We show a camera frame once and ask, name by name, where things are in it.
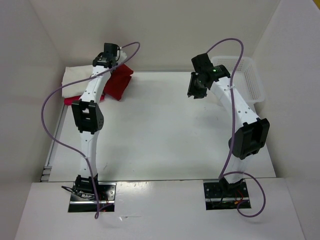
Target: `robotic arm segment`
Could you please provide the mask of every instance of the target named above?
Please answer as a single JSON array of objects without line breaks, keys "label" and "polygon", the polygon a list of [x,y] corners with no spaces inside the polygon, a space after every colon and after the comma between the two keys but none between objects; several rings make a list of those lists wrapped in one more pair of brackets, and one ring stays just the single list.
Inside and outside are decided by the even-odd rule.
[{"label": "robotic arm segment", "polygon": [[[188,97],[202,99],[207,96],[207,89],[211,90],[229,115],[232,117],[232,100],[230,86],[230,73],[225,66],[214,66],[207,53],[192,58],[195,72],[191,73],[191,80],[187,92]],[[270,124],[268,120],[260,119],[253,112],[236,88],[233,89],[235,105],[235,136],[232,156],[226,170],[228,172],[244,172],[252,155],[257,154],[265,145]],[[243,174],[230,174],[222,179],[226,188],[238,185]]]},{"label": "robotic arm segment", "polygon": [[[99,108],[100,97],[105,85],[111,77],[110,72],[100,75],[106,70],[116,66],[117,52],[118,59],[123,53],[116,44],[105,43],[104,51],[93,60],[93,70],[91,76],[97,76],[92,79],[80,97],[71,105],[75,125],[78,127],[81,139],[81,151],[86,155],[92,169],[94,182],[98,189],[98,171],[96,166],[97,140],[99,132],[104,125],[104,116]],[[80,175],[76,178],[75,188],[77,191],[93,194],[91,173],[87,163],[81,160]]]}]

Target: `red wire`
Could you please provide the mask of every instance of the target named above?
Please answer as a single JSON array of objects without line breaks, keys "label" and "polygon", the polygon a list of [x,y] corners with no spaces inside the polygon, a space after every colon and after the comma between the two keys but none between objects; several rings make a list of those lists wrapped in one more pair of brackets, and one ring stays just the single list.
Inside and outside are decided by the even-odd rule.
[{"label": "red wire", "polygon": [[241,200],[240,201],[242,201],[244,199],[244,195],[242,194],[242,192],[240,192],[239,189],[237,189],[237,192],[241,195]]}]

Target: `metal base plate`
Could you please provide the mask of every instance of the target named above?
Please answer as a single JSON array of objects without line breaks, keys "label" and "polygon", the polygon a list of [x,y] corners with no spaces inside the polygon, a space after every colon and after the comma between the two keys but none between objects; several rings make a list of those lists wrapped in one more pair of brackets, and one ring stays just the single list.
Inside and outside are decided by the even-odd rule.
[{"label": "metal base plate", "polygon": [[[103,209],[103,212],[115,211],[115,198],[116,198],[116,182],[99,182],[98,192],[100,207],[102,208],[106,204],[112,204]],[[75,194],[71,194],[69,202],[69,213],[86,213],[96,212],[97,201],[81,198]]]},{"label": "metal base plate", "polygon": [[247,184],[243,181],[239,188],[234,192],[228,194],[222,192],[218,180],[203,182],[205,206],[206,210],[222,210],[222,209],[236,209],[237,204],[241,200],[248,200],[242,203],[240,209],[250,209],[250,200],[247,190]]}]

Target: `black mounting base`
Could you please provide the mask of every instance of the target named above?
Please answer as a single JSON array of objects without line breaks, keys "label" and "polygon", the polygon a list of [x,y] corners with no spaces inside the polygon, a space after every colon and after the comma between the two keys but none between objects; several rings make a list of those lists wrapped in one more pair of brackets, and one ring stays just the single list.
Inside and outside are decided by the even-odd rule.
[{"label": "black mounting base", "polygon": [[[249,200],[247,184],[242,181],[236,188],[223,191],[218,180],[203,183],[206,210],[236,209],[237,204]],[[240,209],[250,209],[250,201],[243,202]]]}]

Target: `black wire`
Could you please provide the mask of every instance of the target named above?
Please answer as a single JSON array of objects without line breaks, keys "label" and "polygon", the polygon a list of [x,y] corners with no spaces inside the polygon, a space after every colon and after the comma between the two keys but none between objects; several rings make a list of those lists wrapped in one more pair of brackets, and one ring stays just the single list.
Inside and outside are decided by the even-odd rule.
[{"label": "black wire", "polygon": [[118,62],[119,61],[119,59],[120,59],[120,54],[121,54],[121,49],[120,49],[120,47],[118,46],[118,50],[119,50],[119,57],[118,57],[118,59],[117,60],[115,60],[116,62]]}]

